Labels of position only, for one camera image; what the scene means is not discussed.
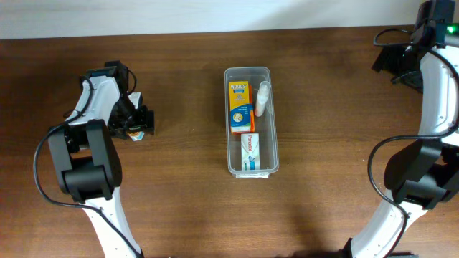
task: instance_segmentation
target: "clear plastic container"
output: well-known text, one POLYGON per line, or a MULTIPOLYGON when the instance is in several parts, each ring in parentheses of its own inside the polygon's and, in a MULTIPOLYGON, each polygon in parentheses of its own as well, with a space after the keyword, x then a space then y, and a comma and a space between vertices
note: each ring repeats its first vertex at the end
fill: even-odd
POLYGON ((253 104, 257 102, 257 93, 262 81, 271 82, 270 70, 266 67, 235 67, 224 72, 224 91, 227 124, 227 155, 228 169, 237 178, 267 178, 270 173, 279 169, 278 139, 275 132, 275 116, 273 107, 273 89, 266 103, 265 112, 261 117, 255 116, 255 133, 260 137, 260 170, 243 171, 241 164, 241 135, 231 134, 230 82, 248 81, 252 85, 253 104))

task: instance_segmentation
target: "white bottle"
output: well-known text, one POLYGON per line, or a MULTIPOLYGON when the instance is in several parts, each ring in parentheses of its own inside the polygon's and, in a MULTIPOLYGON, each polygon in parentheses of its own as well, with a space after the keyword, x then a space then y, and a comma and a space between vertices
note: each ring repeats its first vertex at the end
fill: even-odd
POLYGON ((266 103, 270 96, 271 84, 268 81, 260 83, 260 89, 258 89, 257 94, 257 104, 255 105, 255 115, 260 117, 265 111, 266 103))

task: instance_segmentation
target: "yellow box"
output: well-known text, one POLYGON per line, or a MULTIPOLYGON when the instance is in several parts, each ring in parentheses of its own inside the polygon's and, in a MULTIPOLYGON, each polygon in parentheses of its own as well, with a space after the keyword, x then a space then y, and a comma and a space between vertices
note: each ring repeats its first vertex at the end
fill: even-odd
POLYGON ((231 133, 254 133, 252 85, 248 81, 229 82, 231 133))

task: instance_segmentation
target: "white wall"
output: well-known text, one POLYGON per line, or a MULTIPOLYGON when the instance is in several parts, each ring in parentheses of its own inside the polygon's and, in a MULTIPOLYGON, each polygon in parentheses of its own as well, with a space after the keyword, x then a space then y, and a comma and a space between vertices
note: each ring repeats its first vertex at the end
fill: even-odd
POLYGON ((420 0, 0 0, 0 39, 413 24, 420 0))

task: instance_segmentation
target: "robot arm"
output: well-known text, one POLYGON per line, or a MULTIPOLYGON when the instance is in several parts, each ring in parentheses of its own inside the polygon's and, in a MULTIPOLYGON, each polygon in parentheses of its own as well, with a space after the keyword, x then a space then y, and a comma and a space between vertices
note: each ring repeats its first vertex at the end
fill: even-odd
POLYGON ((121 206, 121 163, 111 137, 138 140, 139 134, 153 132, 153 111, 141 105, 139 92, 128 92, 128 69, 119 61, 90 70, 86 77, 91 85, 83 82, 78 104, 67 119, 72 122, 48 140, 57 179, 64 194, 105 215, 103 218, 95 210, 83 209, 106 257, 142 257, 121 206), (72 157, 84 149, 90 149, 90 156, 72 157))
MULTIPOLYGON (((419 10, 410 47, 385 47, 373 66, 376 71, 393 73, 393 82, 423 92, 418 135, 442 135, 457 123, 459 85, 455 74, 459 46, 458 36, 451 29, 453 10, 454 1, 425 2, 419 10), (423 49, 444 57, 455 71, 423 49)), ((459 191, 458 157, 457 133, 436 140, 416 140, 391 157, 384 174, 386 196, 409 214, 405 230, 438 202, 449 201, 459 191), (445 165, 436 164, 440 157, 445 165)), ((343 256, 388 257, 404 219, 396 206, 383 200, 364 230, 348 241, 343 256)))

